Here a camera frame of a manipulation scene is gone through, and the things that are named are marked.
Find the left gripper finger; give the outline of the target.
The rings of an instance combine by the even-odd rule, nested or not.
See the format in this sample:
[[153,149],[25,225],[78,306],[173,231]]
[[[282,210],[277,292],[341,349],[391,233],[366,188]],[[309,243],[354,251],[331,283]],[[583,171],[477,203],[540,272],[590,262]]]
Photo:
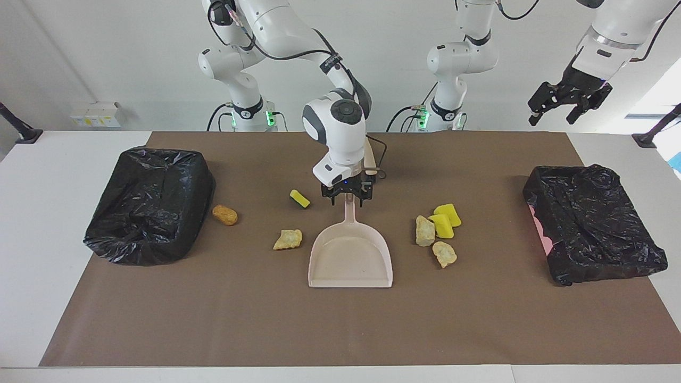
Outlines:
[[543,82],[535,91],[533,96],[528,100],[531,116],[528,122],[531,126],[536,126],[542,116],[548,111],[551,111],[557,105],[557,88],[549,82]]
[[566,117],[566,121],[569,124],[575,124],[577,119],[579,119],[579,117],[581,117],[582,115],[586,114],[586,112],[596,110],[598,108],[599,108],[598,102],[594,102],[589,98],[581,98],[576,103],[574,109],[572,109],[572,111],[569,112],[568,116]]

